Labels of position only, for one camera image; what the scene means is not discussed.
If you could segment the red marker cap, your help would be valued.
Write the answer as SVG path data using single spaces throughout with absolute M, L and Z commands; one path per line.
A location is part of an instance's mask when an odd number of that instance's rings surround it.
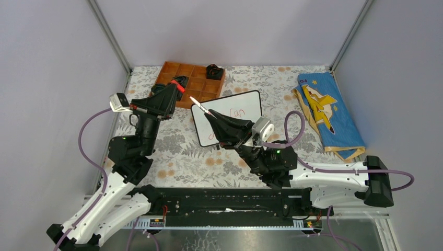
M 176 80 L 173 79 L 173 80 L 171 81 L 171 83 L 176 85 L 176 88 L 177 88 L 177 90 L 178 90 L 180 93 L 184 93 L 184 92 L 185 92 L 185 88 L 184 88 L 179 82 L 177 82 Z

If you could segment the small black-framed whiteboard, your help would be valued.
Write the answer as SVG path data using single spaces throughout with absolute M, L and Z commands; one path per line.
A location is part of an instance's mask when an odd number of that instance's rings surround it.
M 221 97 L 201 104 L 207 110 L 213 109 L 236 119 L 256 122 L 262 116 L 261 97 L 258 90 Z M 218 144 L 218 140 L 203 111 L 196 104 L 193 104 L 191 113 L 200 146 L 208 147 Z

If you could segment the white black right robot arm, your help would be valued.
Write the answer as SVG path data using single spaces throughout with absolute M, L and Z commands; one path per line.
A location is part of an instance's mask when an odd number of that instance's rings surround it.
M 351 164 L 307 164 L 299 159 L 288 140 L 267 142 L 274 131 L 268 118 L 252 122 L 213 109 L 204 116 L 220 146 L 236 151 L 250 172 L 268 187 L 310 190 L 310 195 L 299 202 L 306 215 L 353 200 L 379 208 L 394 205 L 388 169 L 376 156 Z

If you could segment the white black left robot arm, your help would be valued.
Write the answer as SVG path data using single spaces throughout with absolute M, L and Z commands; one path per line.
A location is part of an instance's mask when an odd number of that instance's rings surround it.
M 98 112 L 95 118 L 108 111 L 129 112 L 137 118 L 134 135 L 113 137 L 108 144 L 108 159 L 113 162 L 107 172 L 95 165 L 103 182 L 86 204 L 63 224 L 52 224 L 46 231 L 55 243 L 55 250 L 99 250 L 108 237 L 133 218 L 144 213 L 155 215 L 162 201 L 151 185 L 138 192 L 135 199 L 112 211 L 122 197 L 132 191 L 145 178 L 153 160 L 155 143 L 161 121 L 172 118 L 177 96 L 184 88 L 171 81 L 156 88 L 147 98 L 129 101 L 125 94 L 110 96 L 109 108 Z

